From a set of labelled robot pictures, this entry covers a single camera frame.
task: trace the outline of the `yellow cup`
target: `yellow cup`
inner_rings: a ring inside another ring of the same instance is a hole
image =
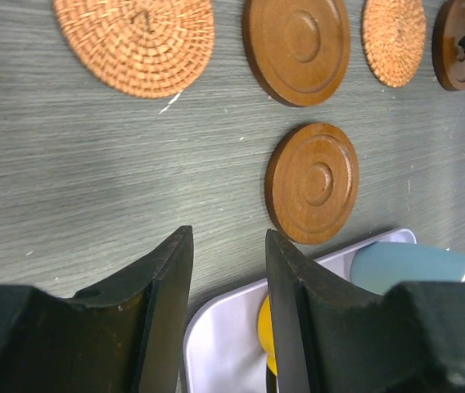
[[[267,366],[274,375],[278,375],[274,351],[273,324],[271,321],[271,304],[269,295],[264,300],[258,315],[258,340],[267,354]]]

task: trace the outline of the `wooden coaster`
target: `wooden coaster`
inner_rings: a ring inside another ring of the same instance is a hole
[[[70,47],[98,78],[137,97],[166,97],[200,76],[214,45],[208,0],[54,0]]]
[[[280,232],[295,242],[318,244],[349,218],[358,183],[349,138],[334,125],[309,124],[278,144],[265,175],[265,201]]]
[[[349,63],[342,0],[246,0],[243,41],[260,85],[287,105],[327,100]]]
[[[438,12],[432,33],[432,65],[442,87],[465,90],[465,53],[458,42],[465,35],[465,0],[450,0]]]
[[[426,43],[422,0],[367,0],[362,21],[363,49],[375,76],[392,88],[413,78]]]

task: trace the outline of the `rattan weave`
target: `rattan weave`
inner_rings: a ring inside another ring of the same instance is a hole
[[[367,0],[362,24],[372,72],[392,88],[407,84],[422,62],[426,42],[422,0]]]
[[[54,0],[65,38],[98,78],[137,97],[184,90],[214,45],[209,0]]]

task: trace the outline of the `light blue mug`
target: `light blue mug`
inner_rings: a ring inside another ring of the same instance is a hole
[[[465,254],[413,243],[377,242],[356,253],[350,281],[378,295],[403,281],[465,282]]]

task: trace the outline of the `table surface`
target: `table surface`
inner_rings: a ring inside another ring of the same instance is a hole
[[[272,224],[264,172],[299,124],[332,123],[359,156],[359,196],[318,255],[390,228],[465,252],[465,92],[431,63],[440,2],[425,1],[428,40],[405,88],[381,85],[360,43],[362,2],[347,0],[350,64],[327,102],[291,108],[256,83],[243,52],[240,0],[213,1],[214,54],[171,98],[119,93],[67,47],[50,0],[0,0],[0,282],[71,296],[194,226],[190,314],[264,276]]]

